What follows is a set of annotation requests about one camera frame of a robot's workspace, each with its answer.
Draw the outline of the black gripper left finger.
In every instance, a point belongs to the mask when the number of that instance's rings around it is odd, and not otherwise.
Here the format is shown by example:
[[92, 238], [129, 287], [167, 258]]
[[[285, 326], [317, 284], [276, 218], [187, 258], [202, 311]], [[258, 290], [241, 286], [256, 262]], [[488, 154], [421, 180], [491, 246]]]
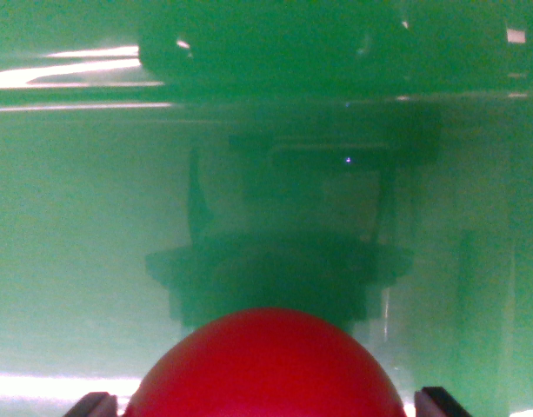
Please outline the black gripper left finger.
[[87, 393], [64, 417], [117, 417], [117, 397], [107, 392]]

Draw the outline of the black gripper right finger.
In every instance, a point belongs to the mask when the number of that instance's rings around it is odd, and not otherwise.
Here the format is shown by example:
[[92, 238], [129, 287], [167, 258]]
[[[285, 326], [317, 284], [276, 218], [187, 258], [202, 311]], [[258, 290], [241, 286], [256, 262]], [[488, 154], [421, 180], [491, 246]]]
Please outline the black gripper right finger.
[[416, 417], [471, 417], [443, 387], [423, 387], [414, 395]]

